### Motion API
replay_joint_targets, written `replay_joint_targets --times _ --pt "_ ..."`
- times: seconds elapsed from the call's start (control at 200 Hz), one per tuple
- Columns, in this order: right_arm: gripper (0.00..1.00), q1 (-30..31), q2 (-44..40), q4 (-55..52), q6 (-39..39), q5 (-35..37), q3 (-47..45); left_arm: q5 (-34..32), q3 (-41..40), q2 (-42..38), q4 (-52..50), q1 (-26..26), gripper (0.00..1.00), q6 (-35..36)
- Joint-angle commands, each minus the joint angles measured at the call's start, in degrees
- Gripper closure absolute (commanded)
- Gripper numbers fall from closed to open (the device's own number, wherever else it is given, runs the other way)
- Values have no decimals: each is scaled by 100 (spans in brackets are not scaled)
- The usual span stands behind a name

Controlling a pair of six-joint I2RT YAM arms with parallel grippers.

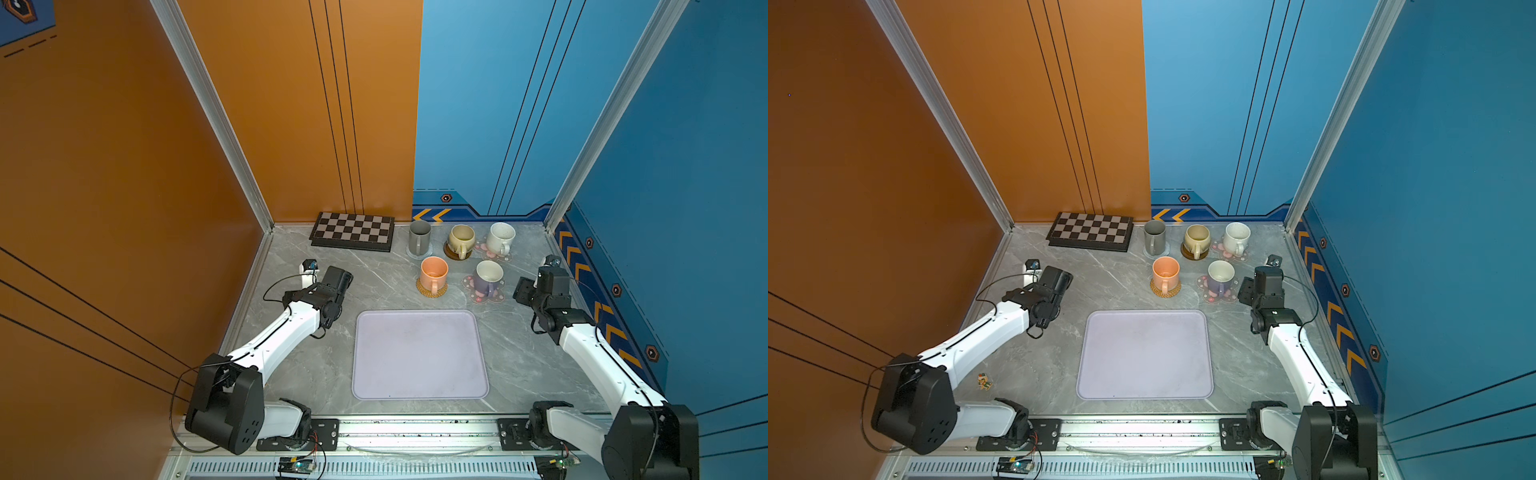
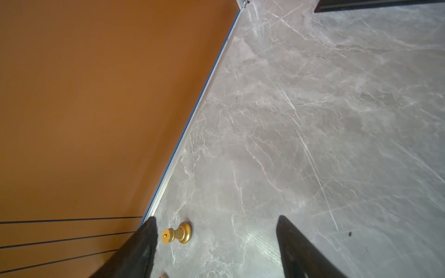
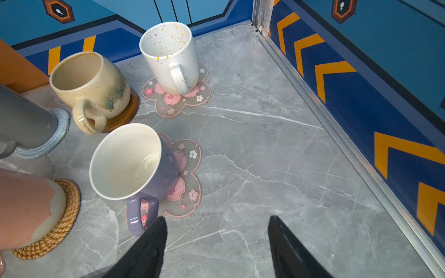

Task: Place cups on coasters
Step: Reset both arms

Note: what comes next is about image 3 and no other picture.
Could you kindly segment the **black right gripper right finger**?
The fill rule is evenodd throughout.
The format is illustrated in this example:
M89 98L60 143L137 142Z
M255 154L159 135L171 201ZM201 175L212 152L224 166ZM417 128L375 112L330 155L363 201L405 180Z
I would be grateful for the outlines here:
M270 217L268 236L277 278L333 277L276 215Z

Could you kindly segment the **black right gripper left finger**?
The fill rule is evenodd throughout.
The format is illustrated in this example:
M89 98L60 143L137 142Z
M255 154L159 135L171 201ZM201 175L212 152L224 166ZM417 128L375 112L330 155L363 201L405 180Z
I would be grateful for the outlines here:
M162 270L167 238L166 220L164 217L158 217L114 266L89 273L86 277L158 278Z

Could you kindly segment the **white lavender mug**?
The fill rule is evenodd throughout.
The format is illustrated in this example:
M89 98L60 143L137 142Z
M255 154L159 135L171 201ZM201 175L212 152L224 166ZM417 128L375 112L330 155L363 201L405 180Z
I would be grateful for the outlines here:
M117 128L96 148L90 162L93 189L108 200L126 202L127 226L142 235L180 179L175 155L158 133L141 123Z

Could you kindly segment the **tan rattan round coaster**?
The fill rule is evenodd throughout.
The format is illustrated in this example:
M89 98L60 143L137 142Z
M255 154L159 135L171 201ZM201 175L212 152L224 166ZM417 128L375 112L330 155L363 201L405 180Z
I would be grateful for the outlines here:
M65 178L55 179L65 191L66 209L58 224L42 239L37 242L12 250L12 254L19 259L33 260L45 256L55 249L68 235L79 213L81 194L78 186Z

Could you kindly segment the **pink flower coaster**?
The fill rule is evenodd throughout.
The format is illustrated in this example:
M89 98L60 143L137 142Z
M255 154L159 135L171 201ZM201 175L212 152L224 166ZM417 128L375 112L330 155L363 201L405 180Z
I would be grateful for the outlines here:
M167 93L155 78L148 80L142 89L145 99L153 101L155 111L162 118L174 118L185 109L186 106L197 107L207 103L211 97L210 86L206 83L209 76L209 68L204 63L199 63L199 80L196 87L185 95L172 95Z
M202 151L194 140L172 141L164 133L159 133L159 136L173 151L180 172L175 188L160 201L158 215L183 218L195 212L201 201L202 189L196 171L202 159Z

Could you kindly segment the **orange ceramic mug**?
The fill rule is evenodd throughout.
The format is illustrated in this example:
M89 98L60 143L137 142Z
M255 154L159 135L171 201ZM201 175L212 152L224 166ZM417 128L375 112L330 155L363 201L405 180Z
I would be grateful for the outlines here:
M66 209L62 187L46 178L1 170L1 251L33 244L47 235Z

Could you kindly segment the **brown wooden round coaster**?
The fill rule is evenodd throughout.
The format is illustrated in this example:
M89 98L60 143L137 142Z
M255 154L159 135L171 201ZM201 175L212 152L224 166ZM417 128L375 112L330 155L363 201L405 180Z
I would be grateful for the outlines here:
M136 116L140 106L140 98L138 94L130 88L130 100L127 107L119 115L107 119L107 124L102 133L111 133L113 130L123 125L129 124Z

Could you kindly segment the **light blue woven coaster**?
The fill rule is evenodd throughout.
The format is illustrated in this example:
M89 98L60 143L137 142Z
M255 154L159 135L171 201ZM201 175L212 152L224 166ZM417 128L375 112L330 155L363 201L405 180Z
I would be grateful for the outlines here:
M48 111L57 118L58 125L54 134L47 142L37 148L25 149L17 147L13 152L15 156L26 160L40 158L51 152L68 133L71 119L70 113L60 108L54 108Z

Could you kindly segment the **yellow ceramic mug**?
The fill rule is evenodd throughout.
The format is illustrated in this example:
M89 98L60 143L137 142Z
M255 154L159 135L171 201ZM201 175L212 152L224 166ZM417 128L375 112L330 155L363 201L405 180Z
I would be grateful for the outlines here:
M125 77L97 52L79 52L65 58L53 69L49 82L86 134L103 132L107 120L121 114L130 102Z

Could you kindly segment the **grey metal cup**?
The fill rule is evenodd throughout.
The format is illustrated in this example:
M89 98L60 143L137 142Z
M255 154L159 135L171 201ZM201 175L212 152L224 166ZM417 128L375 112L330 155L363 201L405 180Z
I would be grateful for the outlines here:
M44 145L57 127L56 116L1 85L1 142L6 144L2 159L17 147L35 149Z

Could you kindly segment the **white ceramic mug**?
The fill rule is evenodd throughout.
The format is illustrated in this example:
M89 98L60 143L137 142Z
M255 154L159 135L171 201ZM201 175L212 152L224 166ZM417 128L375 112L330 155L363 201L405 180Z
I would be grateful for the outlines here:
M199 62L189 27L164 22L151 27L140 38L139 48L155 79L172 95L185 95L197 86Z

